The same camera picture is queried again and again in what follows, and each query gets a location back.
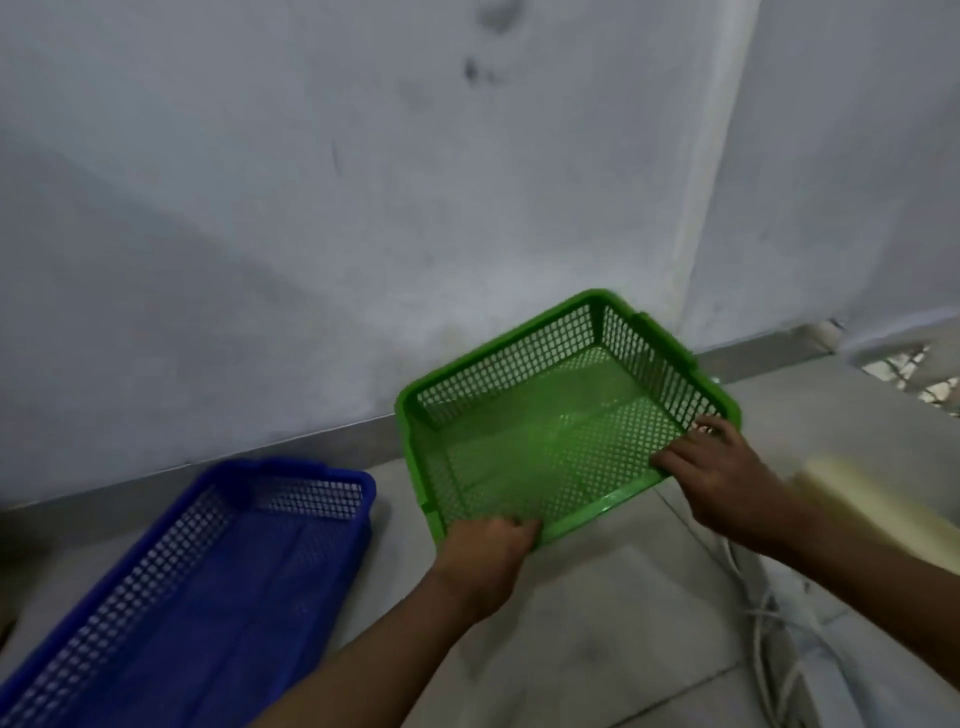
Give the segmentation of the person's right hand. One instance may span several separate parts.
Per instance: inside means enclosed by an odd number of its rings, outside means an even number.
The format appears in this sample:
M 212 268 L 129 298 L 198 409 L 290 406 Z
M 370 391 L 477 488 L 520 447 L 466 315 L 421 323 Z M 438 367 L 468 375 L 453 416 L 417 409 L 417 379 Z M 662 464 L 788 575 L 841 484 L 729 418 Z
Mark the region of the person's right hand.
M 817 525 L 811 506 L 774 475 L 740 432 L 739 452 L 727 471 L 677 482 L 701 525 L 753 552 L 783 556 Z

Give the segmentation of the person's left hand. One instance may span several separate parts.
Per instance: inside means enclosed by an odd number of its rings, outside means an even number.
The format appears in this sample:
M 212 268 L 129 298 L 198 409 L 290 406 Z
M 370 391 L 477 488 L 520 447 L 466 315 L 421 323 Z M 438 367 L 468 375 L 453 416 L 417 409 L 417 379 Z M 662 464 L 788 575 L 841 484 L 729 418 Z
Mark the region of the person's left hand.
M 484 537 L 481 523 L 497 518 L 459 519 L 451 523 L 428 570 L 469 625 L 476 625 L 509 600 L 526 557 L 533 548 L 502 548 Z

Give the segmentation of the green plastic mesh basket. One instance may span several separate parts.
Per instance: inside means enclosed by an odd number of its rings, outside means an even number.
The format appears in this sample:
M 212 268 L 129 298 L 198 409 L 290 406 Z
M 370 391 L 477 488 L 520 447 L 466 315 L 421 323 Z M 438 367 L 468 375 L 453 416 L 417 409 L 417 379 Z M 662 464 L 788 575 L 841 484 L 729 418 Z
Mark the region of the green plastic mesh basket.
M 582 291 L 407 385 L 394 416 L 438 548 L 465 520 L 541 524 L 547 545 L 666 480 L 651 456 L 739 404 L 614 292 Z

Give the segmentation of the person's left forearm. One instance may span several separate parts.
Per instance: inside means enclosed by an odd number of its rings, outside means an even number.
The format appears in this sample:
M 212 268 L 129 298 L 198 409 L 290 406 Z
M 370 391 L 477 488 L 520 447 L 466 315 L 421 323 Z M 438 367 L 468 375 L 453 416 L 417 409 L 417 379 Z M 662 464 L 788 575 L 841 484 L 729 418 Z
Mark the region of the person's left forearm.
M 475 616 L 466 592 L 430 570 L 248 728 L 401 728 Z

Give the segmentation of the person's right forearm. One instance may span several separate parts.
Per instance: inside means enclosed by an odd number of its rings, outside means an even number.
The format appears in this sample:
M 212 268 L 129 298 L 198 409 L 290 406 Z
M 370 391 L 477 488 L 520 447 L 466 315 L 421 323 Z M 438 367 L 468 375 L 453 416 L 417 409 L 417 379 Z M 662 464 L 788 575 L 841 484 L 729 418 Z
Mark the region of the person's right forearm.
M 775 558 L 810 578 L 960 691 L 960 575 L 801 501 Z

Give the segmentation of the white lattice railing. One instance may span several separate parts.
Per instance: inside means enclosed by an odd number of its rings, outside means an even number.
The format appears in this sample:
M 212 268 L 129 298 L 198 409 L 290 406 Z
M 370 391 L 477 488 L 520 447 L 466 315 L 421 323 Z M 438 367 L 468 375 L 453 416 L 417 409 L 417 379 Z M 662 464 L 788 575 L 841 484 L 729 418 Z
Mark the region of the white lattice railing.
M 911 314 L 875 331 L 827 320 L 804 332 L 855 369 L 960 420 L 960 308 Z

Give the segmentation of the blue plastic mesh basket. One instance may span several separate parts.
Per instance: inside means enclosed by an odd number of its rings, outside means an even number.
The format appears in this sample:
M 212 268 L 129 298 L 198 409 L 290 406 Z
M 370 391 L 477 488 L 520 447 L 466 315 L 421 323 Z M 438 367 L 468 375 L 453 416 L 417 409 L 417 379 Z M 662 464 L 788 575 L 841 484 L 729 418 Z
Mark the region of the blue plastic mesh basket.
M 244 728 L 322 659 L 377 492 L 306 460 L 210 467 L 0 686 L 0 728 Z

